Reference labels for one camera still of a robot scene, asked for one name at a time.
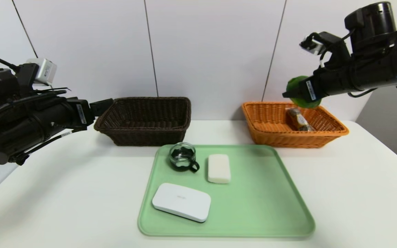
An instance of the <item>packaged food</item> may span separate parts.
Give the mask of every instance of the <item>packaged food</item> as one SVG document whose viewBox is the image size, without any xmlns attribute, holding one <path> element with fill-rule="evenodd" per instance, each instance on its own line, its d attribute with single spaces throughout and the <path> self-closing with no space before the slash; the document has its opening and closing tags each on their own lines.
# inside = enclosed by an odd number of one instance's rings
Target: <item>packaged food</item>
<svg viewBox="0 0 397 248">
<path fill-rule="evenodd" d="M 286 122 L 295 131 L 315 131 L 298 108 L 286 108 Z"/>
</svg>

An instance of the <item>green tray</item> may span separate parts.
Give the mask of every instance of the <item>green tray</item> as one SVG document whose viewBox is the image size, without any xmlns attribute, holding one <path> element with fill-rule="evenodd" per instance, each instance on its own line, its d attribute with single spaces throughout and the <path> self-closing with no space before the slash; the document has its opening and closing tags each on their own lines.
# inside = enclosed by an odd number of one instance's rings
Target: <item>green tray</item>
<svg viewBox="0 0 397 248">
<path fill-rule="evenodd" d="M 149 236 L 175 237 L 306 237 L 315 221 L 274 148 L 261 145 L 197 145 L 200 170 L 174 171 L 167 159 L 170 147 L 156 153 L 140 209 L 140 231 Z M 231 182 L 207 181 L 207 158 L 227 154 Z M 156 210 L 151 200 L 162 183 L 208 193 L 211 208 L 204 223 Z"/>
</svg>

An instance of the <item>glass mug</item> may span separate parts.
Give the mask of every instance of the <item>glass mug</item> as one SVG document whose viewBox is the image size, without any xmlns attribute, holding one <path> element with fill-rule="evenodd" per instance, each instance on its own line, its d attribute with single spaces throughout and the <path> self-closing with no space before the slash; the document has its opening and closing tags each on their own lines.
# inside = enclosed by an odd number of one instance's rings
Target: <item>glass mug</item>
<svg viewBox="0 0 397 248">
<path fill-rule="evenodd" d="M 195 148 L 192 144 L 179 142 L 170 149 L 170 165 L 176 171 L 197 172 L 200 169 L 195 161 Z"/>
</svg>

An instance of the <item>wicker basket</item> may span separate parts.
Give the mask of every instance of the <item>wicker basket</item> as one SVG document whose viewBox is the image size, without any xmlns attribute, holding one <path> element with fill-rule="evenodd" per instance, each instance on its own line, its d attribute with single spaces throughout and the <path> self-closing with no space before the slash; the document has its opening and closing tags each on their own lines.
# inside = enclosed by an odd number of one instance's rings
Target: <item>wicker basket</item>
<svg viewBox="0 0 397 248">
<path fill-rule="evenodd" d="M 300 108 L 315 132 L 294 131 L 286 124 L 288 102 L 246 102 L 243 112 L 252 140 L 274 147 L 319 148 L 348 134 L 348 129 L 323 107 Z"/>
<path fill-rule="evenodd" d="M 94 129 L 118 146 L 162 146 L 183 141 L 190 122 L 186 97 L 127 97 L 114 100 Z"/>
</svg>

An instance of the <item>table surface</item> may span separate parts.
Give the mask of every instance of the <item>table surface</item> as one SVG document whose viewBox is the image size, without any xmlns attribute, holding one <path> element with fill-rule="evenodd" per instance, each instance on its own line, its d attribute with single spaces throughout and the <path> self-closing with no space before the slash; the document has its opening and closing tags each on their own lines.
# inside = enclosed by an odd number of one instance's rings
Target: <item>table surface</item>
<svg viewBox="0 0 397 248">
<path fill-rule="evenodd" d="M 90 129 L 33 154 L 0 185 L 0 247 L 397 247 L 397 155 L 358 124 L 321 149 L 278 148 L 316 229 L 303 240 L 148 237 L 137 218 L 157 147 Z M 193 144 L 252 143 L 244 121 L 192 121 Z"/>
</svg>

